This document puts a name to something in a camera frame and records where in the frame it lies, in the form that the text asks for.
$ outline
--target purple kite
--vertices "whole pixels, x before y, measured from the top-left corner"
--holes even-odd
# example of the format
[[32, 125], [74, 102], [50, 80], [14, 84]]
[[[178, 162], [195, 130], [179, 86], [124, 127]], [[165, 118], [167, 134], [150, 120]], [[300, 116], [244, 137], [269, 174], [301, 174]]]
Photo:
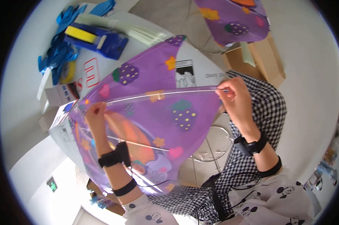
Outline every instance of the purple kite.
[[194, 0], [220, 46], [266, 38], [269, 23], [259, 0]]
[[[111, 192], [84, 120], [93, 103], [107, 102], [108, 143], [114, 149], [120, 140], [127, 141], [133, 178], [140, 186], [177, 180], [180, 165], [203, 143], [221, 102], [214, 86], [176, 89], [175, 57], [184, 39], [184, 35], [171, 37], [133, 57], [69, 113], [86, 172], [100, 189]], [[167, 194], [175, 185], [168, 181], [141, 189]]]

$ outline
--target exit sign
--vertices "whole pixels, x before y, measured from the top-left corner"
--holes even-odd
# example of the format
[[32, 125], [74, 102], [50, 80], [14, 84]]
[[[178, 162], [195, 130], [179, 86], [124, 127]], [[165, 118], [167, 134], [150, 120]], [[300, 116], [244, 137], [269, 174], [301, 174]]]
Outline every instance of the exit sign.
[[58, 188], [57, 184], [55, 183], [55, 180], [53, 177], [50, 178], [49, 181], [47, 181], [47, 185], [50, 187], [50, 189], [55, 192]]

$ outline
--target yellow tape roll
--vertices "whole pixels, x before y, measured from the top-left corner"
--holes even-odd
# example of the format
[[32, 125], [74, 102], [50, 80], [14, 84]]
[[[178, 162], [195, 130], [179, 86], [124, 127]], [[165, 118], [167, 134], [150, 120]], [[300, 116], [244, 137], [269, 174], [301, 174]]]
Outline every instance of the yellow tape roll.
[[89, 43], [92, 43], [92, 44], [97, 39], [97, 35], [91, 34], [87, 31], [81, 30], [81, 29], [73, 27], [73, 26], [68, 26], [64, 33], [71, 36], [71, 37], [74, 37], [74, 38], [77, 38], [79, 40], [86, 41], [86, 42], [89, 42]]
[[75, 60], [66, 62], [63, 65], [63, 69], [61, 72], [61, 77], [59, 82], [62, 84], [70, 83], [74, 77], [74, 71], [76, 70], [76, 62]]

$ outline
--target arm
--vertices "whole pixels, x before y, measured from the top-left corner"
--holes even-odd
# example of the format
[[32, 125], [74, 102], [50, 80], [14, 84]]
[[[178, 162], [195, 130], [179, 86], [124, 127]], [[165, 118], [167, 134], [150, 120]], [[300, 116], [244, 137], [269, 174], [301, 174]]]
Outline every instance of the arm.
[[[87, 110], [85, 118], [95, 140], [95, 146], [99, 158], [101, 155], [113, 151], [108, 144], [104, 127], [105, 109], [105, 102], [95, 103]], [[109, 182], [114, 190], [118, 190], [126, 186], [132, 180], [132, 177], [127, 173], [126, 169], [120, 163], [117, 163], [111, 167], [104, 167], [103, 169], [106, 172]], [[124, 205], [136, 200], [142, 195], [142, 191], [138, 186], [136, 186], [128, 194], [118, 197], [118, 200], [122, 205]]]
[[[235, 77], [221, 83], [216, 90], [226, 108], [231, 120], [239, 129], [248, 143], [256, 142], [261, 137], [261, 132], [252, 117], [251, 95], [240, 77]], [[261, 172], [273, 168], [279, 161], [272, 146], [267, 142], [260, 153], [253, 154], [257, 169]]]

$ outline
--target person's left hand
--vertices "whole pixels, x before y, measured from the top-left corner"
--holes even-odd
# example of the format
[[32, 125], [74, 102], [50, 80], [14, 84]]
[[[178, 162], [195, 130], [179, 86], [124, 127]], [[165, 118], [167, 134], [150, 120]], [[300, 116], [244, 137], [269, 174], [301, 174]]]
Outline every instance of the person's left hand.
[[91, 129], [95, 141], [107, 140], [104, 126], [104, 111], [106, 110], [105, 102], [93, 104], [86, 113], [85, 121]]

